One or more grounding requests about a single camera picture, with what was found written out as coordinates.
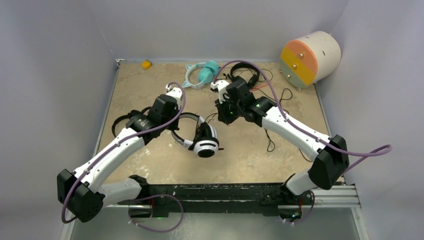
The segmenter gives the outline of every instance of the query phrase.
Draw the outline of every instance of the small yellow object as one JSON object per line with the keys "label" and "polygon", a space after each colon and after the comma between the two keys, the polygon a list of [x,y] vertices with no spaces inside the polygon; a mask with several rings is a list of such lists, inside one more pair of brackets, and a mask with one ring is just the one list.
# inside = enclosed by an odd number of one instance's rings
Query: small yellow object
{"label": "small yellow object", "polygon": [[145,61],[141,64],[141,66],[142,66],[144,69],[149,69],[149,68],[152,66],[152,63],[151,63],[151,62],[149,62],[149,61],[147,61],[147,60],[145,60]]}

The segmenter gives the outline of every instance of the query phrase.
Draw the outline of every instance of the robotic arm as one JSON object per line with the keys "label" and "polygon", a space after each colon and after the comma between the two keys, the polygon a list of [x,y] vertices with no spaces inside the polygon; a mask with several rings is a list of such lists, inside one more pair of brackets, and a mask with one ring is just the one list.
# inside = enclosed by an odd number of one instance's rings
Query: robotic arm
{"label": "robotic arm", "polygon": [[[236,80],[228,83],[225,80],[219,80],[211,83],[210,86],[211,90],[219,95],[219,98],[215,101],[215,106],[218,109],[218,120],[220,122],[229,125],[237,118],[243,117],[246,121],[255,123],[259,127],[264,127],[287,139],[313,161],[310,168],[292,175],[281,186],[283,191],[298,196],[317,187],[329,190],[349,166],[349,159],[346,154],[329,148],[324,143],[293,127],[282,116],[274,101],[264,96],[255,98],[245,81]],[[286,118],[321,140],[337,148],[347,149],[343,137],[339,135],[329,137],[319,133],[288,114],[286,114]]]}
{"label": "robotic arm", "polygon": [[[146,146],[152,139],[159,137],[165,130],[178,130],[178,118],[166,128],[159,128],[146,134],[137,133],[151,130],[172,120],[181,108],[182,91],[167,86],[167,93],[156,98],[147,115],[133,116],[125,128],[102,151],[73,172],[64,169],[57,176],[58,200],[67,207],[81,222],[94,218],[103,206],[136,199],[143,183],[139,178],[130,176],[122,182],[103,185],[107,177],[129,156]],[[99,161],[90,169],[94,161]]]}

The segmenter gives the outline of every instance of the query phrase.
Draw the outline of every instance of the cat ear headphones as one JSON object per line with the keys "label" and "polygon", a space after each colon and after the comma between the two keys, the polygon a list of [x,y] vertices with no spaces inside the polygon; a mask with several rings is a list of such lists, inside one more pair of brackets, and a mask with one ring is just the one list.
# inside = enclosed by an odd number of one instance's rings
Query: cat ear headphones
{"label": "cat ear headphones", "polygon": [[[182,84],[182,87],[193,89],[200,89],[205,84],[212,82],[212,79],[215,75],[217,75],[218,71],[220,70],[220,66],[214,61],[199,62],[194,65],[186,65],[185,68],[187,69],[187,72],[185,73],[185,81]],[[190,75],[194,70],[199,68],[202,68],[202,70],[200,70],[197,75],[199,83],[193,84],[189,81]]]}
{"label": "cat ear headphones", "polygon": [[195,152],[201,158],[210,158],[218,150],[223,150],[223,148],[220,148],[220,142],[217,139],[217,131],[213,126],[205,122],[203,117],[191,112],[183,112],[179,119],[183,118],[195,120],[197,122],[196,131],[193,140],[183,139],[175,131],[171,131],[172,137],[177,143],[189,151]]}
{"label": "cat ear headphones", "polygon": [[229,74],[225,74],[225,77],[226,78],[228,77],[231,80],[232,83],[235,82],[235,81],[237,81],[237,80],[246,81],[241,76],[234,76],[233,75],[234,74],[234,71],[236,71],[238,69],[249,69],[249,70],[255,71],[255,73],[253,74],[253,76],[249,79],[249,81],[247,81],[247,87],[249,89],[252,89],[253,87],[255,87],[256,83],[259,81],[260,73],[259,73],[259,70],[256,67],[254,67],[254,66],[252,66],[252,65],[250,65],[248,63],[245,63],[245,62],[239,62],[239,63],[237,63],[236,65],[234,65],[231,68]]}

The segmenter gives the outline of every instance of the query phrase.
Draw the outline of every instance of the gray wall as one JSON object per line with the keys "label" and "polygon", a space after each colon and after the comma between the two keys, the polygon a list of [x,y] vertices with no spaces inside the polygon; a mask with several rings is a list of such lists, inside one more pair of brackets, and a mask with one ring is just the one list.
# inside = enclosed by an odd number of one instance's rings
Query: gray wall
{"label": "gray wall", "polygon": [[0,239],[58,239],[56,175],[93,153],[115,60],[85,0],[0,16]]}
{"label": "gray wall", "polygon": [[119,58],[276,60],[286,42],[330,32],[348,0],[88,0]]}
{"label": "gray wall", "polygon": [[333,32],[341,63],[318,85],[331,131],[350,150],[393,144],[346,174],[372,240],[424,235],[423,23],[420,0],[350,0]]}

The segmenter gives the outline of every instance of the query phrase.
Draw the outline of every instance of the wooden table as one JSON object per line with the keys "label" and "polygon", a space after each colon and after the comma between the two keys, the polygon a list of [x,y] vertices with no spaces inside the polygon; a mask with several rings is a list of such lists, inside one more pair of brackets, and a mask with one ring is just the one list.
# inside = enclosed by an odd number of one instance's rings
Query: wooden table
{"label": "wooden table", "polygon": [[[177,81],[183,84],[185,65],[186,63],[155,63],[145,70],[139,63],[121,64],[99,149],[103,149],[114,139],[111,126],[117,117],[133,109],[141,110],[151,106],[157,96],[165,93],[167,83]],[[283,108],[287,109],[291,116],[321,133],[328,134],[314,85],[297,92],[279,73],[278,62],[258,62],[257,65],[273,73],[271,83],[278,96],[284,88],[291,90],[293,98],[282,101]],[[196,70],[190,76],[193,83],[197,81],[198,72],[199,70]],[[229,73],[230,68],[222,72]],[[252,74],[244,71],[241,76],[248,80]],[[261,90],[271,96],[268,87]],[[253,93],[257,98],[264,95],[258,90]],[[204,118],[217,112],[214,101],[218,94],[210,91],[209,86],[200,90],[186,88],[185,94],[187,100],[184,112],[196,113]],[[290,93],[286,90],[284,98],[288,97]],[[116,127],[117,133],[125,123],[126,121],[123,121]],[[230,126],[218,120],[211,121],[210,124],[217,130],[220,147],[225,148],[215,156],[198,157],[177,144],[166,130],[160,137],[129,157],[105,183],[122,181],[134,174],[147,178],[150,184],[283,182],[291,174],[311,165],[302,157],[297,147],[270,131],[275,150],[267,152],[269,141],[264,129],[246,122],[243,118],[237,119]],[[192,140],[195,126],[193,120],[182,119],[178,133],[181,137]]]}

